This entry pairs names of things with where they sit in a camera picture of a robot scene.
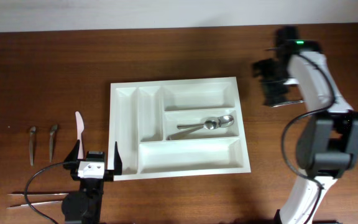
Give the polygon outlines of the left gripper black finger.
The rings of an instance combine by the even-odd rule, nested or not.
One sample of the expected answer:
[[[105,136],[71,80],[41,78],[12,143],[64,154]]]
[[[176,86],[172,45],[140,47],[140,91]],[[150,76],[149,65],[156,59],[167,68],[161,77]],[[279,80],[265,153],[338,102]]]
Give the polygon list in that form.
[[[74,162],[78,159],[78,151],[80,148],[81,141],[79,139],[76,140],[76,143],[70,153],[66,156],[65,162]]]
[[[115,142],[114,145],[114,175],[122,175],[122,160],[119,154],[119,150],[118,150],[118,144],[117,141]]]

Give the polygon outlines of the steel spoon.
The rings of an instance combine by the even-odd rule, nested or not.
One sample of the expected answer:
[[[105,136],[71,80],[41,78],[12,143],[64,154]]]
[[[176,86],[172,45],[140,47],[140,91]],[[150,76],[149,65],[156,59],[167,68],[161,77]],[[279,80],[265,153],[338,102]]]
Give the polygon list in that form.
[[[177,128],[181,131],[175,134],[171,134],[167,137],[168,140],[179,140],[184,138],[186,135],[191,134],[201,129],[212,130],[219,126],[219,120],[217,118],[207,118],[204,123],[201,124],[189,124],[178,126]]]
[[[218,120],[218,125],[220,128],[226,128],[234,123],[234,117],[231,115],[224,115],[216,118]],[[178,129],[193,128],[198,126],[198,124],[178,124]]]

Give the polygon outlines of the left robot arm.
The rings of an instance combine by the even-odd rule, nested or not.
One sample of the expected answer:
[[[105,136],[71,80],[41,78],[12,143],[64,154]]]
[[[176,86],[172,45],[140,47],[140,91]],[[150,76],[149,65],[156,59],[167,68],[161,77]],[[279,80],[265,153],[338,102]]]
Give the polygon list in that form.
[[[65,223],[99,223],[104,194],[104,183],[112,182],[122,174],[122,160],[118,146],[114,146],[114,169],[105,168],[106,154],[89,151],[84,159],[78,158],[80,140],[64,160],[63,168],[70,171],[74,181],[80,183],[80,189],[70,192],[62,202]]]

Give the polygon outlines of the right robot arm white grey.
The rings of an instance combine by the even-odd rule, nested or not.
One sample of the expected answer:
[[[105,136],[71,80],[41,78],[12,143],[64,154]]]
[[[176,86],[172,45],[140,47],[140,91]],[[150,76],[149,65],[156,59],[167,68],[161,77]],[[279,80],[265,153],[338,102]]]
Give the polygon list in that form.
[[[297,176],[274,223],[312,223],[328,190],[358,160],[358,112],[344,99],[329,72],[320,44],[302,39],[295,26],[275,31],[274,58],[253,64],[264,104],[293,105],[286,94],[297,85],[307,112],[284,127],[280,150]]]

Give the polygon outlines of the small steel teaspoon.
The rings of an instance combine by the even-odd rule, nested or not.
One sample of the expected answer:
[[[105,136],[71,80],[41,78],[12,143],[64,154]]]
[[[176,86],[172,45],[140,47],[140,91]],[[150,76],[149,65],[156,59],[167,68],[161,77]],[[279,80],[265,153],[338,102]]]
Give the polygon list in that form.
[[[35,126],[30,128],[30,139],[29,139],[29,157],[30,165],[34,165],[34,148],[35,148],[35,134],[37,128]]]
[[[49,138],[49,161],[52,162],[53,160],[53,150],[54,150],[54,141],[55,141],[55,134],[58,130],[58,125],[54,124],[50,128],[50,138]]]

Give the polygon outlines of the white plastic knife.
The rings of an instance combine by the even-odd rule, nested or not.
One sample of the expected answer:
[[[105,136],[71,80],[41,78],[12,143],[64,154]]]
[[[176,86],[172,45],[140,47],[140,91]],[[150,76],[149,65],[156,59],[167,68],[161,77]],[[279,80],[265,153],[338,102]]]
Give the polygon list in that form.
[[[78,158],[83,159],[84,150],[83,150],[82,132],[84,131],[85,126],[84,126],[83,118],[79,111],[75,112],[75,118],[76,118],[76,129],[77,129],[77,140],[80,141],[80,145],[78,149]]]

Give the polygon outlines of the small steel teaspoon far left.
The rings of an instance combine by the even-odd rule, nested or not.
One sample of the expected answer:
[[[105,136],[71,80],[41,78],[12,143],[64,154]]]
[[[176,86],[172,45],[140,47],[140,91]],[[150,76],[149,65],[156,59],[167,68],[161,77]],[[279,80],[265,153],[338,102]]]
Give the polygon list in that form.
[[[30,165],[34,165],[34,148],[35,148],[35,134],[37,128],[35,126],[30,128],[30,139],[29,139],[29,157]]]

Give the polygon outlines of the white plastic cutlery tray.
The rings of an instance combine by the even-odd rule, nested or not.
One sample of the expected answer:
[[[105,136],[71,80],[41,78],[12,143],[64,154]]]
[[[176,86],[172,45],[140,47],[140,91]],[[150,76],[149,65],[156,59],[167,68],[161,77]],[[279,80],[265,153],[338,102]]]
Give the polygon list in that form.
[[[201,129],[179,140],[178,124],[234,117],[226,128]],[[108,169],[117,141],[119,180],[251,171],[237,80],[234,77],[113,83],[110,86]]]

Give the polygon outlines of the steel spoon in tray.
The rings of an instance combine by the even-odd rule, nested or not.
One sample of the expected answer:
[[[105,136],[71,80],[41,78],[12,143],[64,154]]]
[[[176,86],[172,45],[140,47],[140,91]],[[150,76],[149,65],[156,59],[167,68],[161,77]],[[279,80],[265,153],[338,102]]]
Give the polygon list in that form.
[[[212,130],[219,126],[219,120],[217,118],[207,118],[204,123],[201,124],[189,124],[178,126],[177,128],[181,131],[175,134],[171,134],[167,137],[168,140],[179,140],[184,138],[186,135],[191,134],[201,129]]]

